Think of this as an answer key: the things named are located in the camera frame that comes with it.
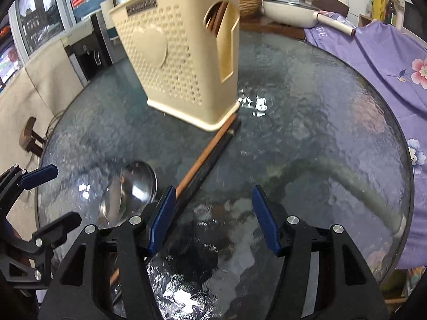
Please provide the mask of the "wooden stool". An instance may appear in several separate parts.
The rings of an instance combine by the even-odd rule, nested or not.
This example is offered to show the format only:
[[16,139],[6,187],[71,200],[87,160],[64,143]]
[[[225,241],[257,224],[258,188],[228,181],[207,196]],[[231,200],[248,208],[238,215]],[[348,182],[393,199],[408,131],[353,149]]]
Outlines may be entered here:
[[19,136],[19,145],[27,153],[42,157],[46,140],[34,131],[36,117],[31,116],[24,125]]

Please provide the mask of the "beige plastic utensil holder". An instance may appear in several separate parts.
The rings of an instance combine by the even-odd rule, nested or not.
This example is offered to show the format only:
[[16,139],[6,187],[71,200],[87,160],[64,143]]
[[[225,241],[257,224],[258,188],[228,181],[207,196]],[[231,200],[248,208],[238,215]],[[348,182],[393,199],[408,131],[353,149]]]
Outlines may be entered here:
[[[214,35],[218,2],[228,6]],[[239,0],[127,0],[110,15],[150,107],[205,131],[237,111]]]

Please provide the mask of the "water dispenser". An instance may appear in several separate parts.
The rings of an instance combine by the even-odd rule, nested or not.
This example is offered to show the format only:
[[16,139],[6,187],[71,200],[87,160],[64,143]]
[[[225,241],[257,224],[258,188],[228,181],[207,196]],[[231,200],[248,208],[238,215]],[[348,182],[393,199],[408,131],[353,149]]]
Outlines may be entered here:
[[112,66],[112,57],[107,47],[108,41],[101,11],[87,16],[61,38],[66,55],[84,87],[99,72]]

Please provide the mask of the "wooden basin sink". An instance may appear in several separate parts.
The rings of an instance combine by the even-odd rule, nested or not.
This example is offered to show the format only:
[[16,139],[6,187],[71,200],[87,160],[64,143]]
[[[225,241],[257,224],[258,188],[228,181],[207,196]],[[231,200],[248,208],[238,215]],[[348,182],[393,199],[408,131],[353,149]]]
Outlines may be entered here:
[[239,0],[241,18],[254,17],[260,14],[262,0]]

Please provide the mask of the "white frying pan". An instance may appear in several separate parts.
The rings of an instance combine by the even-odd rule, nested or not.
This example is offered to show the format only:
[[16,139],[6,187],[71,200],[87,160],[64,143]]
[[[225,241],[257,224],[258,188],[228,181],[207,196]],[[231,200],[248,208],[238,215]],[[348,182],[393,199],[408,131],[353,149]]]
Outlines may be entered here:
[[299,28],[312,28],[317,24],[324,24],[349,36],[355,34],[353,27],[325,16],[319,9],[309,5],[280,0],[263,0],[263,11],[267,18],[279,24]]

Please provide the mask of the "wooden counter shelf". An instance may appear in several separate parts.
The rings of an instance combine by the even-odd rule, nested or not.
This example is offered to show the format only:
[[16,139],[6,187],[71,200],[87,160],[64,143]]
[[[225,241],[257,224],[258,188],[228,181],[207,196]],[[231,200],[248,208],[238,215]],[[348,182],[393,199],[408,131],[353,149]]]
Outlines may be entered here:
[[295,38],[300,41],[305,40],[305,32],[302,28],[278,24],[264,15],[241,17],[240,29],[258,33],[278,34],[289,38]]

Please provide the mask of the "steel spoon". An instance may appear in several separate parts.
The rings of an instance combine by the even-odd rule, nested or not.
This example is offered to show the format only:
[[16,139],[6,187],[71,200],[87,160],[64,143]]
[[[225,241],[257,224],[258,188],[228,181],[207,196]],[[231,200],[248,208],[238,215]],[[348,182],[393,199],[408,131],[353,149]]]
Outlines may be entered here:
[[121,225],[156,198],[158,181],[153,168],[143,161],[126,165],[107,186],[101,203],[97,226],[99,228]]

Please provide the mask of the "brown wooden chopstick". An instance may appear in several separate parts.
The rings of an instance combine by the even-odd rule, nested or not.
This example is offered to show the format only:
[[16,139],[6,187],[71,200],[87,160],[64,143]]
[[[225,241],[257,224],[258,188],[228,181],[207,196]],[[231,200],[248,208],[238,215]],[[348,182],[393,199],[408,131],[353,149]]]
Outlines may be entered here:
[[163,240],[169,230],[170,224],[180,211],[179,201],[184,202],[184,195],[190,193],[190,185],[197,186],[202,172],[213,165],[214,153],[219,150],[228,131],[231,130],[238,115],[233,113],[213,139],[209,142],[194,165],[187,172],[177,188],[168,187],[161,199],[151,201],[143,208],[140,215],[132,216],[125,223],[127,228],[133,228],[132,234],[141,234],[142,237],[134,237],[135,246],[129,251],[129,261],[134,262],[137,268],[137,277],[143,282],[148,281],[144,269],[145,259],[150,259],[160,249]]
[[227,11],[228,2],[218,2],[208,13],[206,28],[214,35],[218,35],[225,12]]

